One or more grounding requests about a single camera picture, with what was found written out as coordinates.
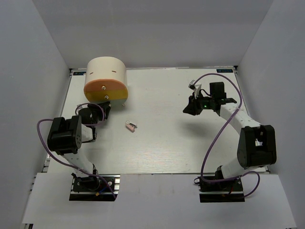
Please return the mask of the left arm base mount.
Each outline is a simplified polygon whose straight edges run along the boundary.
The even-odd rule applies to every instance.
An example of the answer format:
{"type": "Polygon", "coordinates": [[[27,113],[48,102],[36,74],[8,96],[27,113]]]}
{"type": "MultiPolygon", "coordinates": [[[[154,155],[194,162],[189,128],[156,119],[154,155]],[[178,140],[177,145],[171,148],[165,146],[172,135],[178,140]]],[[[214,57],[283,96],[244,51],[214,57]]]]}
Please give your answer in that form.
{"type": "Polygon", "coordinates": [[[97,177],[72,176],[69,201],[113,202],[119,193],[120,175],[104,175],[106,183],[97,177]]]}

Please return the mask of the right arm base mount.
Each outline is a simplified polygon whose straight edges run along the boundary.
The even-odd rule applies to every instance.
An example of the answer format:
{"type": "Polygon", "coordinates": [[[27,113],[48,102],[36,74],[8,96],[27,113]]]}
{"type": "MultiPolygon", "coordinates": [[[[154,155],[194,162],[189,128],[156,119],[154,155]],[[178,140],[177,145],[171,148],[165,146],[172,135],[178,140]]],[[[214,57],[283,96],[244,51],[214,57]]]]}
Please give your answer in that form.
{"type": "Polygon", "coordinates": [[[194,184],[199,187],[201,203],[245,202],[241,179],[208,183],[197,177],[194,179],[194,184]]]}

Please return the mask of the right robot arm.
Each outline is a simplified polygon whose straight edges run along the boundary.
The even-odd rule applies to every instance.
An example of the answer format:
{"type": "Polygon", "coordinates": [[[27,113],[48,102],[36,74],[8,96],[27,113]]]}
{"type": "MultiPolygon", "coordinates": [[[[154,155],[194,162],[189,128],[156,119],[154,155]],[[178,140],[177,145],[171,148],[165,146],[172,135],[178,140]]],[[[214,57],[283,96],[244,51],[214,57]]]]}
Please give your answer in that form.
{"type": "Polygon", "coordinates": [[[223,82],[211,83],[207,96],[202,95],[203,89],[195,81],[191,81],[189,88],[193,94],[183,110],[185,114],[195,116],[203,110],[212,110],[226,120],[225,125],[232,126],[239,134],[236,156],[227,164],[219,166],[215,172],[215,184],[220,190],[227,190],[234,178],[276,163],[275,129],[255,121],[241,109],[236,100],[228,98],[223,82]]]}

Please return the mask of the round cream drawer organizer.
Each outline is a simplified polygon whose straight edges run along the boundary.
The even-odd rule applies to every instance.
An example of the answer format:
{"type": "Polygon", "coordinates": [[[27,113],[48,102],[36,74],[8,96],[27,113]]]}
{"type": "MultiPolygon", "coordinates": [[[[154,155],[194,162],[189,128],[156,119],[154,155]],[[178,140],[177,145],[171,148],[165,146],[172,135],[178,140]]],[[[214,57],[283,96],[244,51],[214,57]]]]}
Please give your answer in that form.
{"type": "Polygon", "coordinates": [[[90,60],[83,91],[91,103],[110,102],[113,106],[124,104],[128,99],[125,64],[110,56],[90,60]]]}

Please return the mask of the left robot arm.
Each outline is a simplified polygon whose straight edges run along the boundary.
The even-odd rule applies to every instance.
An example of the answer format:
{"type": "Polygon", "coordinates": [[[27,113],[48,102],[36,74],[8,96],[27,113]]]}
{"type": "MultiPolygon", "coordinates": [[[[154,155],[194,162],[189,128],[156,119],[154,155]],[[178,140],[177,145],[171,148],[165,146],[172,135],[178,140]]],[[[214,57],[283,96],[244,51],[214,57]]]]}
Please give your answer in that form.
{"type": "Polygon", "coordinates": [[[75,115],[70,119],[57,117],[52,120],[47,138],[51,152],[65,158],[65,164],[75,171],[76,177],[84,178],[89,190],[100,187],[101,179],[95,165],[80,151],[82,144],[96,141],[96,128],[108,119],[111,103],[83,103],[76,107],[75,115]]]}

